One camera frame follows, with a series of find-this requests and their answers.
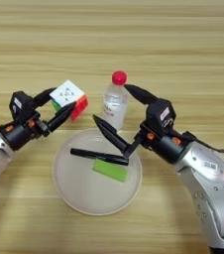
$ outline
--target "white plate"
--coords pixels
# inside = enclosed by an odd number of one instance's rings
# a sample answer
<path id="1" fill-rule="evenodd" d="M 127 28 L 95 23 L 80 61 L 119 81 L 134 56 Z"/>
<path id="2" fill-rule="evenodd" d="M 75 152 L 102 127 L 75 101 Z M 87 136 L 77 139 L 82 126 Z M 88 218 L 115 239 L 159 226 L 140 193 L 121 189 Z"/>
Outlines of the white plate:
<path id="1" fill-rule="evenodd" d="M 54 163 L 54 181 L 61 198 L 72 208 L 89 215 L 108 215 L 125 208 L 135 197 L 141 180 L 142 166 L 135 152 L 124 183 L 92 170 L 93 159 L 70 154 L 71 148 L 120 155 L 98 129 L 71 136 L 59 149 Z"/>

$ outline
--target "rubik's cube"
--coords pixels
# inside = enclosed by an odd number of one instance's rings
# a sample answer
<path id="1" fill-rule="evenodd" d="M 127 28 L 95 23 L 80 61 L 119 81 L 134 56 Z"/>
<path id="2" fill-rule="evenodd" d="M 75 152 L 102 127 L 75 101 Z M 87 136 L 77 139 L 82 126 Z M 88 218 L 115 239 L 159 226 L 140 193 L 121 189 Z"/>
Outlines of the rubik's cube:
<path id="1" fill-rule="evenodd" d="M 87 97 L 82 90 L 80 90 L 74 83 L 67 80 L 51 94 L 52 104 L 56 111 L 60 110 L 64 106 L 76 101 L 73 112 L 70 114 L 70 118 L 74 121 L 88 105 Z"/>

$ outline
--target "green eraser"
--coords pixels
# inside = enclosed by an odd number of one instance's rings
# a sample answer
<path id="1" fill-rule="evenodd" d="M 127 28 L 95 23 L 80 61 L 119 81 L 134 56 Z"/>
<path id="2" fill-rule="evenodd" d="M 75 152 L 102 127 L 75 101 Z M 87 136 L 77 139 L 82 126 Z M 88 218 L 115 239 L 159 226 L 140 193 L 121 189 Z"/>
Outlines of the green eraser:
<path id="1" fill-rule="evenodd" d="M 95 163 L 93 165 L 93 170 L 95 172 L 98 172 L 102 175 L 105 175 L 111 179 L 120 181 L 122 183 L 126 181 L 126 178 L 128 175 L 128 172 L 124 168 L 120 166 L 116 166 L 111 163 L 106 163 L 98 159 L 95 160 Z"/>

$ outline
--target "black pen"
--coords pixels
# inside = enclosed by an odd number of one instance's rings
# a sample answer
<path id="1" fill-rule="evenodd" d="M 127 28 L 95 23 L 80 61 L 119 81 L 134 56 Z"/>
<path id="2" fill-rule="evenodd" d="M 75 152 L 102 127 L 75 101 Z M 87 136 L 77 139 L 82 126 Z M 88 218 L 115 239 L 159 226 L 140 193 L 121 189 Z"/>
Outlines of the black pen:
<path id="1" fill-rule="evenodd" d="M 100 159 L 104 162 L 114 163 L 119 165 L 128 166 L 129 159 L 119 155 L 112 155 L 112 154 L 104 154 L 104 153 L 97 153 L 93 151 L 71 148 L 70 153 L 75 156 L 80 156 L 89 159 Z"/>

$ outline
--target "wooden table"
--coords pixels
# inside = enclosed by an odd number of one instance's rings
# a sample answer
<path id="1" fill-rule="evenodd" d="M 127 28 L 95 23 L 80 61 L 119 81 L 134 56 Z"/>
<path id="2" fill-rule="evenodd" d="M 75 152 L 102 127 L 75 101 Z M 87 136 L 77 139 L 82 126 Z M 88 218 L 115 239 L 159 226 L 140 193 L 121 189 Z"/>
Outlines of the wooden table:
<path id="1" fill-rule="evenodd" d="M 143 183 L 123 211 L 82 215 L 58 197 L 56 151 L 95 126 L 91 115 L 115 69 L 171 100 L 178 131 L 224 147 L 224 0 L 0 0 L 0 124 L 11 120 L 16 90 L 35 95 L 71 79 L 89 98 L 77 122 L 31 142 L 2 175 L 0 254 L 208 253 L 172 166 L 142 148 Z M 50 105 L 42 113 L 54 114 Z M 131 99 L 128 139 L 144 117 L 145 107 Z"/>

